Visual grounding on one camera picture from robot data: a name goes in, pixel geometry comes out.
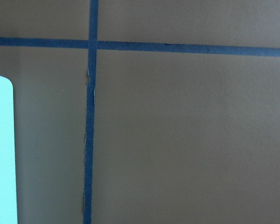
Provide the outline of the turquoise plastic bin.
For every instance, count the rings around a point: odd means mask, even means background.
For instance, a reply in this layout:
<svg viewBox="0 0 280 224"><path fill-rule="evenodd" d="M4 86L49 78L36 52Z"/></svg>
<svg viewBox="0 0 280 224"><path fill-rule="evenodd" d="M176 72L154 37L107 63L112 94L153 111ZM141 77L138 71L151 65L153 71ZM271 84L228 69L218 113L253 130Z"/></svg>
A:
<svg viewBox="0 0 280 224"><path fill-rule="evenodd" d="M14 96L11 81L0 76L0 224L17 223L14 148Z"/></svg>

